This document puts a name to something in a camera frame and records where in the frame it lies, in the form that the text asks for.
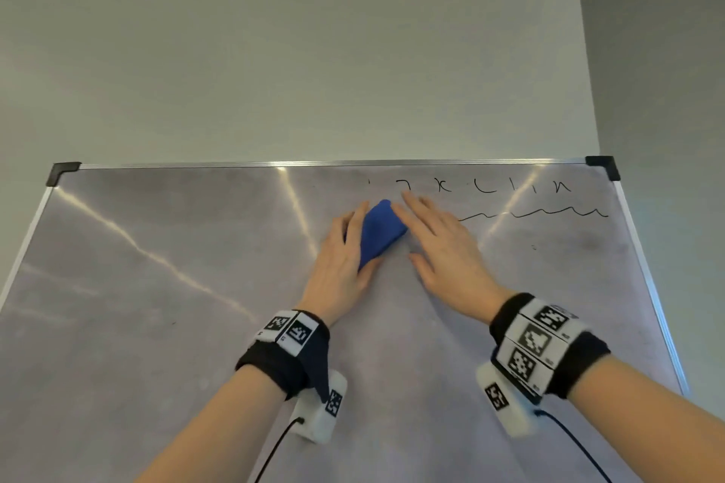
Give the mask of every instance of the right hand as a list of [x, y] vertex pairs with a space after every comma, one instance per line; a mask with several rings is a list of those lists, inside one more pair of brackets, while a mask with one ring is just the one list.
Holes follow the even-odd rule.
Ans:
[[451, 308], [490, 324], [515, 291], [500, 286], [486, 270], [474, 237], [453, 214], [441, 211], [428, 197], [403, 192], [405, 204], [394, 213], [420, 241], [426, 257], [409, 254], [428, 291]]

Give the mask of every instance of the forearm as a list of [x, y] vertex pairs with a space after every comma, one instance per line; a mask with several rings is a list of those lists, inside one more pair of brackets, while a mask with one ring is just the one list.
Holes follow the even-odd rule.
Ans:
[[136, 482], [246, 481], [284, 398], [266, 374], [241, 367]]
[[613, 356], [568, 399], [643, 481], [725, 481], [725, 424]]

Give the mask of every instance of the black corner cap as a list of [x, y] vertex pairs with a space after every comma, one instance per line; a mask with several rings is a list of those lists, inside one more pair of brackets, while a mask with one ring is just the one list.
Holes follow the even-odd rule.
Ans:
[[586, 164], [588, 166], [603, 166], [607, 171], [607, 177], [610, 182], [620, 182], [619, 170], [617, 170], [617, 163], [614, 162], [614, 157], [611, 155], [593, 155], [585, 157]]
[[53, 168], [50, 169], [50, 175], [48, 176], [48, 181], [46, 182], [46, 186], [48, 187], [55, 187], [58, 185], [58, 180], [60, 179], [60, 175], [65, 172], [77, 172], [78, 168], [80, 168], [80, 163], [74, 162], [74, 163], [55, 163], [53, 165]]

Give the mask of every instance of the wristband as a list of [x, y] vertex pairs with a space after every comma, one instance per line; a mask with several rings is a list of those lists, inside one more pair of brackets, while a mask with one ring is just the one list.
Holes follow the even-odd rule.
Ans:
[[576, 315], [528, 293], [501, 307], [490, 332], [497, 344], [491, 362], [534, 405], [545, 393], [566, 399], [586, 369], [610, 352]]
[[279, 311], [255, 335], [251, 345], [236, 364], [246, 364], [266, 373], [287, 399], [313, 387], [326, 403], [330, 396], [327, 355], [330, 331], [309, 311]]

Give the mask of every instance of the hand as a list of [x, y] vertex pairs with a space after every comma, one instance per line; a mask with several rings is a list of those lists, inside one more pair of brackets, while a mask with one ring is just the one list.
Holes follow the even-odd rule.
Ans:
[[427, 197], [418, 199], [409, 191], [392, 208], [420, 241], [428, 260], [410, 254], [410, 261], [423, 285], [461, 314], [490, 324], [506, 300], [515, 292], [500, 286], [484, 266], [476, 240], [453, 214], [442, 212]]
[[360, 235], [367, 214], [367, 201], [355, 212], [332, 220], [322, 243], [313, 274], [296, 309], [309, 311], [330, 327], [358, 302], [382, 262], [375, 258], [360, 269]]

